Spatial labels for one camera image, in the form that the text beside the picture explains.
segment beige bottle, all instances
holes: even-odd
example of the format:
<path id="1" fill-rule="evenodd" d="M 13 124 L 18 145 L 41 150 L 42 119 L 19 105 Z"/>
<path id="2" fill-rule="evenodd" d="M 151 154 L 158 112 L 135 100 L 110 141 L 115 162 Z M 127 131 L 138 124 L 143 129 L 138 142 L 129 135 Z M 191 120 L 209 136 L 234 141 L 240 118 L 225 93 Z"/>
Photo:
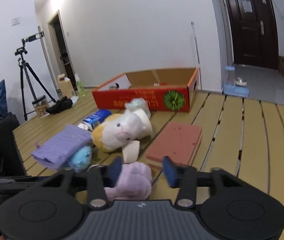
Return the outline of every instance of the beige bottle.
<path id="1" fill-rule="evenodd" d="M 63 97 L 71 98 L 72 96 L 76 96 L 71 80 L 65 74 L 58 75 L 58 84 Z"/>

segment red cardboard box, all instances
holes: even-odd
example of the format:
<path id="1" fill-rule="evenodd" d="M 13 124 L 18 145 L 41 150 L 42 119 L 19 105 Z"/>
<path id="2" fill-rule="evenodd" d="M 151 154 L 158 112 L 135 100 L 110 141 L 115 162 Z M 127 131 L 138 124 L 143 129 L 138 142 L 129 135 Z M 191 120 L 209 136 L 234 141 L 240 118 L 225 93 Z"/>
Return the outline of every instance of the red cardboard box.
<path id="1" fill-rule="evenodd" d="M 197 84 L 198 68 L 145 70 L 123 73 L 92 94 L 100 109 L 124 109 L 133 98 L 144 98 L 150 110 L 189 112 Z"/>

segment green liquid bottle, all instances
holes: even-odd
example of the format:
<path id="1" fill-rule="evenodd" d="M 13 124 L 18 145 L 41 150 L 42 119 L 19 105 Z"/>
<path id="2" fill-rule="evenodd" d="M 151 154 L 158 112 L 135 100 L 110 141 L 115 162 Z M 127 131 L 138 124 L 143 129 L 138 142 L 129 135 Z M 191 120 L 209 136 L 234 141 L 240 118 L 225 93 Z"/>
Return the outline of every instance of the green liquid bottle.
<path id="1" fill-rule="evenodd" d="M 75 74 L 75 81 L 76 81 L 76 87 L 78 89 L 78 96 L 79 97 L 85 97 L 84 88 L 82 86 L 82 83 L 81 83 L 81 80 L 80 80 L 78 74 Z"/>

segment tripod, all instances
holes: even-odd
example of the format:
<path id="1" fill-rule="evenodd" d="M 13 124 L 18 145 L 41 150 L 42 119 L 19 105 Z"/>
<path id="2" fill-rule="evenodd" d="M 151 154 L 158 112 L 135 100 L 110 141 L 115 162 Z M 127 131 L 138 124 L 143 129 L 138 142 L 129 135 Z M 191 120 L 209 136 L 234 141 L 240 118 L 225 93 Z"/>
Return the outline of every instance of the tripod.
<path id="1" fill-rule="evenodd" d="M 42 38 L 44 36 L 43 32 L 42 33 L 37 33 L 40 34 L 40 38 Z M 47 93 L 47 95 L 51 98 L 51 100 L 56 103 L 56 100 L 51 96 L 51 94 L 48 92 L 48 90 L 45 88 L 45 86 L 42 84 L 42 82 L 40 81 L 39 77 L 35 74 L 34 70 L 31 68 L 30 64 L 28 62 L 26 62 L 23 58 L 23 54 L 27 54 L 27 51 L 25 49 L 25 43 L 26 42 L 31 42 L 34 40 L 37 40 L 38 38 L 36 38 L 36 34 L 33 36 L 30 36 L 27 39 L 22 39 L 22 44 L 23 46 L 21 48 L 18 48 L 15 52 L 15 56 L 20 55 L 21 57 L 18 59 L 19 62 L 19 67 L 20 67 L 20 82 L 21 82 L 21 92 L 22 92 L 22 103 L 23 103 L 23 111 L 24 111 L 24 119 L 25 121 L 27 121 L 27 115 L 34 112 L 26 112 L 26 107 L 25 107 L 25 99 L 24 99 L 24 84 L 23 84 L 23 71 L 25 72 L 25 76 L 26 76 L 26 80 L 29 84 L 32 96 L 34 101 L 36 101 L 38 98 L 35 95 L 34 89 L 32 87 L 32 83 L 30 80 L 30 76 L 28 73 L 28 70 L 31 72 L 32 76 L 35 78 L 35 80 L 40 84 L 40 86 L 43 88 L 43 90 Z"/>

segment pink cloth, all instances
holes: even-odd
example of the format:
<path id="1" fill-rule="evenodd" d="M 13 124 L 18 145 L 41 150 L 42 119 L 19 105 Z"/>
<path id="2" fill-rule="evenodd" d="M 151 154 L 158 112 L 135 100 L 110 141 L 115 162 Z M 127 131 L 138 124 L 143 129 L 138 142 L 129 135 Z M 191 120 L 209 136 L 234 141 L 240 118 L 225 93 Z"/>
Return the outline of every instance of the pink cloth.
<path id="1" fill-rule="evenodd" d="M 107 199 L 145 200 L 151 194 L 151 169 L 144 163 L 123 164 L 114 188 L 105 187 Z"/>

